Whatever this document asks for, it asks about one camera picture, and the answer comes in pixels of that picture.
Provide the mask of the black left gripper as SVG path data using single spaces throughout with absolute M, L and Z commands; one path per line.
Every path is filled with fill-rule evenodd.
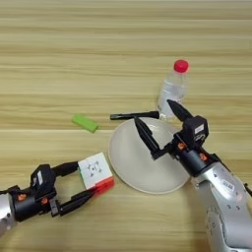
M 79 165 L 76 161 L 65 162 L 51 168 L 55 177 L 66 176 L 75 172 Z M 47 214 L 51 210 L 51 215 L 65 216 L 82 207 L 89 199 L 95 195 L 95 189 L 89 189 L 71 197 L 68 202 L 60 204 L 54 198 L 56 190 L 36 190 L 26 188 L 12 188 L 8 191 L 13 200 L 14 216 L 16 221 L 25 221 L 36 215 Z

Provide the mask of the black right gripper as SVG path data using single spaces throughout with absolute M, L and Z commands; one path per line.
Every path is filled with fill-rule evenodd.
M 168 99 L 167 103 L 173 114 L 181 122 L 193 117 L 193 115 L 177 101 Z M 158 142 L 153 137 L 153 132 L 143 120 L 139 117 L 135 117 L 134 123 L 140 138 L 151 152 L 153 159 L 158 159 L 165 154 L 170 154 L 173 158 L 177 159 L 193 177 L 197 177 L 204 172 L 211 164 L 221 162 L 221 159 L 216 154 L 208 153 L 201 145 L 186 142 L 182 138 L 181 133 L 174 134 L 172 141 L 161 149 Z

